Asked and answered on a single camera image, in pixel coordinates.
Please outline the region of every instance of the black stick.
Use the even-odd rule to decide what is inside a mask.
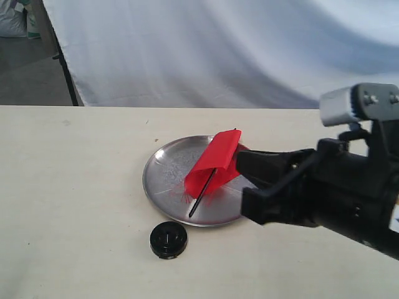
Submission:
[[[206,190],[206,188],[208,188],[209,183],[211,182],[212,177],[214,176],[215,173],[216,173],[216,168],[214,168],[212,170],[211,175],[209,176],[208,180],[206,181],[206,183],[204,185],[204,188],[202,188],[201,192],[199,193],[198,198],[195,200],[193,208],[191,209],[190,213],[188,213],[189,218],[191,218],[193,216],[195,210],[197,210],[198,205],[200,204],[202,198],[204,197],[205,190]]]

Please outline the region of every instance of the white cloth backdrop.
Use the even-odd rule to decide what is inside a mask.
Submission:
[[[399,84],[397,0],[44,0],[86,105],[317,107]]]

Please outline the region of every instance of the black lid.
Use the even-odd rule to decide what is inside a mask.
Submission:
[[[173,221],[157,225],[150,236],[151,249],[161,259],[174,259],[187,245],[185,228]]]

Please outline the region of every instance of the gray floor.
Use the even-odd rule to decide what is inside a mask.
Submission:
[[[60,63],[40,39],[0,37],[0,105],[71,106]]]

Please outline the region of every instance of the robotic arm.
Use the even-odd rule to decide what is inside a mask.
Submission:
[[[241,214],[258,224],[322,225],[399,259],[399,88],[361,83],[327,93],[320,115],[349,131],[317,149],[238,154],[237,170],[257,187],[243,190]],[[349,152],[353,140],[366,142],[367,156]]]

